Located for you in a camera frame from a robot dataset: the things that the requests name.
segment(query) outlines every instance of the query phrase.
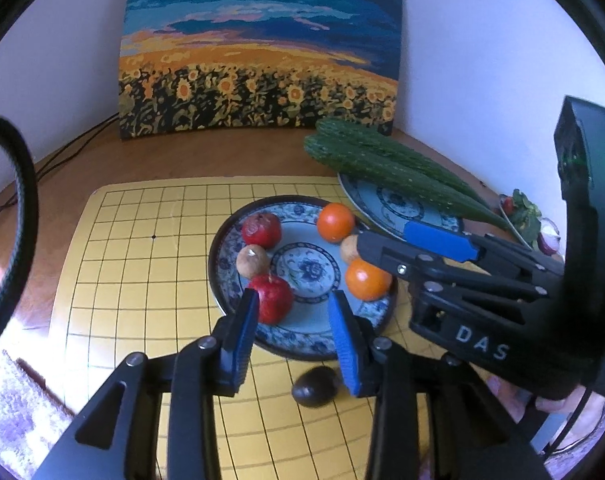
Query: sunflower field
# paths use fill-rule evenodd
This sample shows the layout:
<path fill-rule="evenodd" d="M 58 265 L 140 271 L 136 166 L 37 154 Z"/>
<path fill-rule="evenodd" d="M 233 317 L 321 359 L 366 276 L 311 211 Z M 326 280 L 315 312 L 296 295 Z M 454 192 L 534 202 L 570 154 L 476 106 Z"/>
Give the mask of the sunflower field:
<path fill-rule="evenodd" d="M 348 66 L 178 68 L 147 62 L 126 68 L 119 80 L 122 137 L 217 126 L 313 127 L 327 116 L 375 126 L 386 135 L 393 126 L 397 83 Z"/>

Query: tangerine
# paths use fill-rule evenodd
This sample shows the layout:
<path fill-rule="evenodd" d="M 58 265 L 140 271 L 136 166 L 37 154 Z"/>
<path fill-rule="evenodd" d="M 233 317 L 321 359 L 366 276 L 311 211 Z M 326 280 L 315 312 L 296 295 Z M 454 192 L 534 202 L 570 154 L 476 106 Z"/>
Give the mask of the tangerine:
<path fill-rule="evenodd" d="M 378 267 L 356 258 L 345 272 L 349 292 L 362 301 L 380 300 L 391 286 L 393 277 Z"/>
<path fill-rule="evenodd" d="M 355 227 L 355 216 L 346 205 L 332 202 L 320 212 L 316 222 L 317 232 L 327 242 L 340 243 Z"/>

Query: painted sky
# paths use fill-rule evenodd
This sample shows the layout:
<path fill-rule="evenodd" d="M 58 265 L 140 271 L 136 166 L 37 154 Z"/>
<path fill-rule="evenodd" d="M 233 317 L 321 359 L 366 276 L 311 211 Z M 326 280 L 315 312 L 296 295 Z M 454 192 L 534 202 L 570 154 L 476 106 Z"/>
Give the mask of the painted sky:
<path fill-rule="evenodd" d="M 128 0 L 124 35 L 234 31 L 234 41 L 282 41 L 351 53 L 398 78 L 402 0 Z"/>

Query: bitter melon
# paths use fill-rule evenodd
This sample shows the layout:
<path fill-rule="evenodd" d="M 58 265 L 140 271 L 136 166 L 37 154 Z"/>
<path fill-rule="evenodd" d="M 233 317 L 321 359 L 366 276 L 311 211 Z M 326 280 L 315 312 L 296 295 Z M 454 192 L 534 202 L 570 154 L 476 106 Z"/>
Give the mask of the bitter melon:
<path fill-rule="evenodd" d="M 349 123 L 334 118 L 319 120 L 316 123 L 316 129 L 321 135 L 327 135 L 336 141 L 348 142 L 354 147 L 359 146 L 363 150 L 388 158 L 401 166 L 419 171 L 442 184 L 453 187 L 456 191 L 489 208 L 487 202 L 458 175 L 443 168 L 428 156 L 422 155 L 389 137 L 381 136 L 376 130 L 362 124 Z"/>
<path fill-rule="evenodd" d="M 339 173 L 362 178 L 408 198 L 429 203 L 444 213 L 508 229 L 505 219 L 467 195 L 383 156 L 323 135 L 306 137 L 304 148 L 315 160 Z"/>

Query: canvas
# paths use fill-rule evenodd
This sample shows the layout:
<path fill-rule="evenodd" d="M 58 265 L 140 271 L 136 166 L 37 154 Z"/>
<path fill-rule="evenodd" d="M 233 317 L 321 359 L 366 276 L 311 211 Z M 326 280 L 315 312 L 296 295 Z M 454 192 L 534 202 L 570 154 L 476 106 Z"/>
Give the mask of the canvas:
<path fill-rule="evenodd" d="M 326 116 L 389 134 L 401 24 L 402 0 L 128 0 L 121 136 Z"/>

